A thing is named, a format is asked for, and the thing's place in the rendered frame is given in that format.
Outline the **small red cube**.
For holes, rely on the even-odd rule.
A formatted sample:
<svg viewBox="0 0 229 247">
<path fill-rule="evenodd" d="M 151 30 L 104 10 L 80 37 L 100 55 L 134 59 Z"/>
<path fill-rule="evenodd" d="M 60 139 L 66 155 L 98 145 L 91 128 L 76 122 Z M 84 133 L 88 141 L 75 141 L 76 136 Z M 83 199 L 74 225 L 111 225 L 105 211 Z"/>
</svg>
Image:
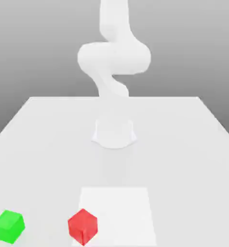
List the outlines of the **small red cube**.
<svg viewBox="0 0 229 247">
<path fill-rule="evenodd" d="M 69 235 L 85 246 L 98 233 L 97 217 L 82 208 L 67 221 Z"/>
</svg>

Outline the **small green cube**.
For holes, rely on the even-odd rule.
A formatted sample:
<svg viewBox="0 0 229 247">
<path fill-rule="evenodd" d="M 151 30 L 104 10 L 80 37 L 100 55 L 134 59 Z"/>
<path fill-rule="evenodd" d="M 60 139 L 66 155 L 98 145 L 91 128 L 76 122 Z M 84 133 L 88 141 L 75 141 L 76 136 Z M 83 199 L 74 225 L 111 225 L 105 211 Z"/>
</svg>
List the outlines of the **small green cube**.
<svg viewBox="0 0 229 247">
<path fill-rule="evenodd" d="M 25 229 L 23 215 L 10 210 L 4 210 L 0 215 L 0 240 L 14 244 Z"/>
</svg>

